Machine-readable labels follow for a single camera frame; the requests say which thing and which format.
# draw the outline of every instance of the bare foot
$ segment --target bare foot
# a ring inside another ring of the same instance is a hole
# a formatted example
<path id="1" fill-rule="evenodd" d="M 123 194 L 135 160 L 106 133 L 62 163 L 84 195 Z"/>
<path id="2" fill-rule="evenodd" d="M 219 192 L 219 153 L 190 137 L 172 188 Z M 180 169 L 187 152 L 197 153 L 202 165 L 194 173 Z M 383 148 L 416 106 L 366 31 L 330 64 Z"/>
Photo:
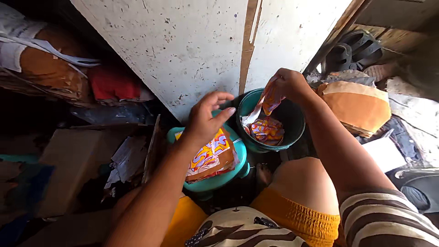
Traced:
<path id="1" fill-rule="evenodd" d="M 265 163 L 256 165 L 256 189 L 261 192 L 271 183 L 271 171 Z"/>

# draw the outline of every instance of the cardboard box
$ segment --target cardboard box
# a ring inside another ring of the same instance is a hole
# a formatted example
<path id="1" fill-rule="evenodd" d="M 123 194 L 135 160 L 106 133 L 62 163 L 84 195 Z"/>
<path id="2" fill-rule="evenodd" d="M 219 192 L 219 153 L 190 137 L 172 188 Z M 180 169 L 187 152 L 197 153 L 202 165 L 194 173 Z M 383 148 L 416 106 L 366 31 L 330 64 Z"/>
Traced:
<path id="1" fill-rule="evenodd" d="M 55 166 L 47 192 L 40 202 L 37 217 L 72 213 L 82 186 L 98 177 L 101 164 L 111 157 L 132 129 L 123 130 L 56 130 L 39 163 Z"/>

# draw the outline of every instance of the hand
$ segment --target hand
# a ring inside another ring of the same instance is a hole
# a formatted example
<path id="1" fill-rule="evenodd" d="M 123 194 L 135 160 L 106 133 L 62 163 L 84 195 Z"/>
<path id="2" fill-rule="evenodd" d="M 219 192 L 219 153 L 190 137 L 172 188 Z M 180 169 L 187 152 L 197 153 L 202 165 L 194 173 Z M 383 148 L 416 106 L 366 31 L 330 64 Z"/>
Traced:
<path id="1" fill-rule="evenodd" d="M 317 96 L 300 72 L 280 68 L 274 76 L 287 99 L 294 103 L 301 104 L 307 98 Z"/>
<path id="2" fill-rule="evenodd" d="M 199 150 L 202 146 L 211 141 L 221 126 L 235 113 L 234 107 L 229 107 L 221 111 L 216 117 L 212 116 L 212 111 L 220 108 L 226 100 L 233 100 L 235 97 L 226 92 L 211 92 L 206 94 L 191 109 L 189 124 L 183 131 L 181 139 L 193 145 Z"/>

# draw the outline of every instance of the person's left hand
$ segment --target person's left hand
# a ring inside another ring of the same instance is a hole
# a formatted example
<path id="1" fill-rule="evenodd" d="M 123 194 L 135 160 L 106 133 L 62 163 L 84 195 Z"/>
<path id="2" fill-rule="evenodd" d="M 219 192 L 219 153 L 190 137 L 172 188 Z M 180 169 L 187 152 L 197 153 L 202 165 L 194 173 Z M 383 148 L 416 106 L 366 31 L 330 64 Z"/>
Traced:
<path id="1" fill-rule="evenodd" d="M 200 149 L 211 141 L 221 126 L 235 113 L 234 107 L 222 110 L 217 116 L 212 116 L 212 111 L 220 108 L 226 100 L 235 97 L 227 92 L 211 92 L 206 94 L 191 109 L 189 124 L 183 131 L 182 141 L 190 143 Z"/>

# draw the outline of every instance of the red cloth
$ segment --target red cloth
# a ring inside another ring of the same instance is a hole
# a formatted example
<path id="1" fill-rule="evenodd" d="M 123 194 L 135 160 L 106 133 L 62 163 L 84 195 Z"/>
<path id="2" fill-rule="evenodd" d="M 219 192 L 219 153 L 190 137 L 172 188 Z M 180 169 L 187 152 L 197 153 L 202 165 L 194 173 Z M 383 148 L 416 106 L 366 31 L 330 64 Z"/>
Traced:
<path id="1" fill-rule="evenodd" d="M 96 100 L 140 97 L 140 83 L 116 67 L 95 66 L 88 69 L 87 76 Z"/>

